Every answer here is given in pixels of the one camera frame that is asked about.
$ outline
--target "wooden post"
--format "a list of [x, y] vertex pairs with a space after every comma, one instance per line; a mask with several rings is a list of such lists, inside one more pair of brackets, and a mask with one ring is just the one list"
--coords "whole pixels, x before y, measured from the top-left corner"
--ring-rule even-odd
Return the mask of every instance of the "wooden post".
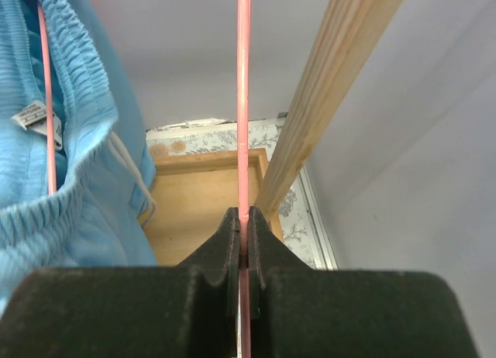
[[329, 1], [257, 196], [266, 218], [278, 210], [401, 1]]

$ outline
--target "tan board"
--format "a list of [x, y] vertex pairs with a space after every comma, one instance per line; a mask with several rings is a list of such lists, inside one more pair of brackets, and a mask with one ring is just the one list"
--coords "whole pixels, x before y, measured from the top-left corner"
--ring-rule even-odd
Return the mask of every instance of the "tan board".
[[[157, 176], [151, 192], [157, 213], [145, 234], [158, 263], [176, 265], [217, 230], [227, 208], [238, 206], [237, 152], [153, 155]], [[250, 150], [249, 162], [253, 204], [268, 166], [265, 149]], [[282, 241], [278, 215], [270, 227]]]

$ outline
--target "floor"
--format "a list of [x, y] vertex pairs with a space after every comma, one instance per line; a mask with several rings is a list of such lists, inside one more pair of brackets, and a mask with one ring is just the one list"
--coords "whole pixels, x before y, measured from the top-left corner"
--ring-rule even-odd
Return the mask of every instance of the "floor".
[[[284, 119], [250, 122], [250, 148], [264, 147], [270, 159], [283, 124]], [[207, 122], [191, 128], [163, 127], [148, 131], [146, 142], [149, 147], [164, 145], [165, 148], [161, 147], [159, 150], [171, 156], [236, 150], [236, 124]], [[314, 269], [336, 269], [305, 170], [283, 200], [279, 217], [284, 244], [294, 254]]]

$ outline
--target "blue cloth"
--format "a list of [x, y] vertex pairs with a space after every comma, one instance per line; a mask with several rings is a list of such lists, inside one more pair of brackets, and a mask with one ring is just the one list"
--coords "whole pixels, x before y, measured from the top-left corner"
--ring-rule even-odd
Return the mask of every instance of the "blue cloth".
[[63, 120], [60, 190], [47, 195], [47, 141], [10, 120], [44, 102], [37, 0], [0, 0], [0, 314], [39, 267], [156, 265], [137, 221], [146, 198], [110, 152], [113, 130], [149, 187], [155, 167], [143, 119], [88, 0], [40, 0]]

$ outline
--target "wooden frame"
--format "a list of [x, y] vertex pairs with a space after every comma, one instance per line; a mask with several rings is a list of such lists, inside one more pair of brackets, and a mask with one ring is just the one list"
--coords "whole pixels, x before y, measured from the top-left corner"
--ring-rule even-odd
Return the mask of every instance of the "wooden frame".
[[[160, 265], [175, 265], [196, 250], [220, 224], [228, 207], [236, 207], [237, 152], [156, 157], [152, 196], [157, 212], [144, 229]], [[264, 179], [269, 162], [265, 149], [249, 152], [250, 200]], [[269, 220], [282, 241], [279, 215]]]
[[256, 204], [272, 217], [402, 0], [330, 0]]

